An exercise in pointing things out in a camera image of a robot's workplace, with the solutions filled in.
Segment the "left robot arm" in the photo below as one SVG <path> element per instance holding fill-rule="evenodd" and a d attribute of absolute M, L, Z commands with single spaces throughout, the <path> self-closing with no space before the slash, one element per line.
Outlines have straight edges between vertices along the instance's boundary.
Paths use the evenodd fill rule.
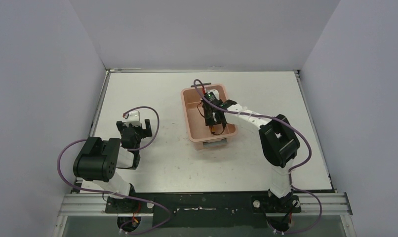
<path fill-rule="evenodd" d="M 106 210 L 110 213 L 132 213 L 141 208 L 141 203 L 132 195 L 134 186 L 123 180 L 117 169 L 135 170 L 140 162 L 140 143 L 152 137 L 151 123 L 145 119 L 117 121 L 120 138 L 102 140 L 88 137 L 75 159 L 73 173 L 85 181 L 94 182 L 109 191 Z"/>

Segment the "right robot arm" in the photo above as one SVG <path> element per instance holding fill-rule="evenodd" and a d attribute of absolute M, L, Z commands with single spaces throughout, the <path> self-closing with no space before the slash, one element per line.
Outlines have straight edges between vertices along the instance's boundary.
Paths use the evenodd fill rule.
<path fill-rule="evenodd" d="M 259 135 L 265 159 L 271 164 L 271 184 L 268 206 L 275 212 L 291 212 L 299 207 L 293 197 L 289 169 L 297 156 L 300 142 L 284 115 L 275 120 L 243 107 L 233 100 L 222 101 L 215 90 L 204 90 L 202 98 L 203 118 L 211 134 L 217 135 L 216 126 L 225 130 L 228 124 L 242 126 Z"/>

